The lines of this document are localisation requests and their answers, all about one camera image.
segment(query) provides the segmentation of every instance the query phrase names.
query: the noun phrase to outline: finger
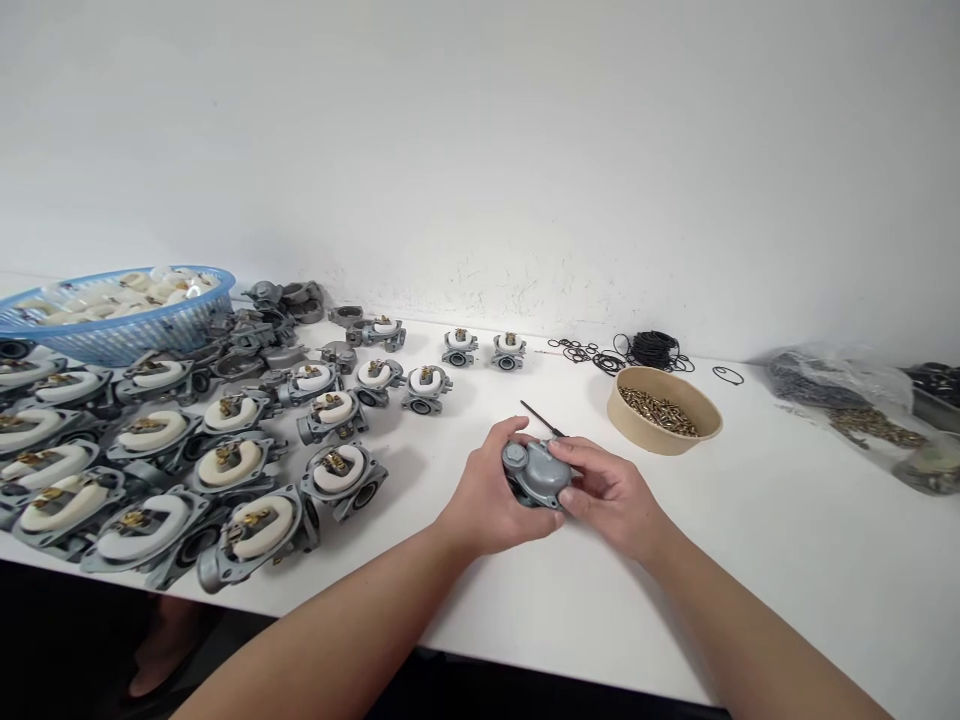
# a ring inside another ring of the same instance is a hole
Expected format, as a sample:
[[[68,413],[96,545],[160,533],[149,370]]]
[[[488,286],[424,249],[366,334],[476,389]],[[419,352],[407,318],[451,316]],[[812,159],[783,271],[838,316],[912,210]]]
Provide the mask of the finger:
[[[574,487],[565,487],[561,490],[559,499],[567,512],[590,526],[596,526],[598,516],[603,512],[602,500],[597,500]]]
[[[532,442],[536,444],[540,442],[540,438],[535,438],[533,435],[527,435],[526,433],[514,433],[510,436],[509,440],[510,442],[515,442],[518,445],[523,445],[524,447],[527,446],[527,443]]]
[[[501,450],[503,446],[507,444],[507,440],[511,435],[523,430],[529,424],[530,418],[525,415],[516,415],[512,418],[501,420],[490,428],[490,432],[487,433],[487,439],[483,441],[483,446],[495,447],[497,450]]]
[[[597,450],[603,450],[602,447],[597,445],[593,440],[588,440],[587,438],[582,437],[570,437],[569,435],[562,438],[557,438],[557,442],[563,443],[564,445],[573,445],[575,447],[592,447]]]
[[[586,445],[567,445],[551,441],[548,447],[550,454],[557,460],[601,475],[612,470],[619,459],[606,450]]]
[[[563,525],[563,513],[547,508],[517,506],[517,521],[523,532],[523,541],[539,540],[550,535]]]

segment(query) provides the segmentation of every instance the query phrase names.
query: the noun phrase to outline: dark floor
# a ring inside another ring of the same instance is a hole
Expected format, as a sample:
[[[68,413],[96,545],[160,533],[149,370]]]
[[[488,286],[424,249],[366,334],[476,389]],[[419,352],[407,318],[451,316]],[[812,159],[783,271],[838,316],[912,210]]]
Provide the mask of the dark floor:
[[[211,607],[210,634],[176,686],[149,705],[124,706],[119,699],[151,608],[146,593],[3,562],[0,588],[0,632],[7,635],[12,672],[3,685],[17,688],[5,693],[4,715],[9,718],[167,718],[193,688],[272,622]],[[11,643],[29,650],[10,653]],[[574,714],[631,720],[729,717],[711,708],[427,650],[410,656],[368,717]]]

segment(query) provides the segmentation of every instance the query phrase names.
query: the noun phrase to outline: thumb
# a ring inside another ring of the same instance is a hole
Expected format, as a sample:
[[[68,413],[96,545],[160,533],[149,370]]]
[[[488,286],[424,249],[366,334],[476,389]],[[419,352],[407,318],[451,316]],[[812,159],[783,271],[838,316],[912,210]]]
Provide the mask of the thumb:
[[[539,540],[563,525],[563,513],[547,508],[518,508],[520,523],[527,540]]]
[[[566,508],[567,512],[578,520],[593,525],[597,512],[600,510],[596,498],[572,485],[561,490],[559,498],[560,504]]]

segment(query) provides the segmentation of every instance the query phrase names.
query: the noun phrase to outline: white wall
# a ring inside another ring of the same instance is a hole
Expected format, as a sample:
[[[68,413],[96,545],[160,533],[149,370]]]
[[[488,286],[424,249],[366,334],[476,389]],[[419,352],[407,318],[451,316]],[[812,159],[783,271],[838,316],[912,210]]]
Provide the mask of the white wall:
[[[960,3],[4,0],[4,270],[960,362]]]

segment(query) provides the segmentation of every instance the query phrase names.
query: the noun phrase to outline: plastic bag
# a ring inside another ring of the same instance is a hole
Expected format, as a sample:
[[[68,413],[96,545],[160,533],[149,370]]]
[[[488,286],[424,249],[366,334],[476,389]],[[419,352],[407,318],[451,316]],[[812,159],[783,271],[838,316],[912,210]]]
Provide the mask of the plastic bag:
[[[960,442],[913,416],[913,383],[863,350],[785,348],[767,364],[774,394],[920,492],[960,492]]]
[[[785,348],[767,364],[777,397],[825,408],[913,410],[913,383],[902,370],[829,345]]]

